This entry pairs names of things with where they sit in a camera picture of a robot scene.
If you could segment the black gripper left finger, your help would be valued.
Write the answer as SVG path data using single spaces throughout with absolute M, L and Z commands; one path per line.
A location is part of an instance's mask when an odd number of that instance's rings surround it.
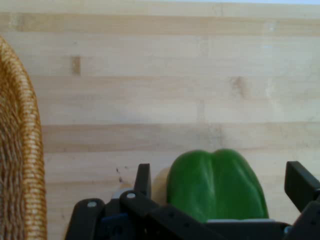
M 171 205 L 151 199 L 150 164 L 138 166 L 134 187 L 105 203 L 79 201 L 73 208 L 67 240 L 222 240 L 224 237 Z

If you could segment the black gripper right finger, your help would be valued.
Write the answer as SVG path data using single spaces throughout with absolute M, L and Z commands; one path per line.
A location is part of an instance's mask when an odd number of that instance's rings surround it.
M 320 181 L 300 162 L 288 161 L 284 190 L 300 215 L 286 233 L 285 240 L 320 238 Z

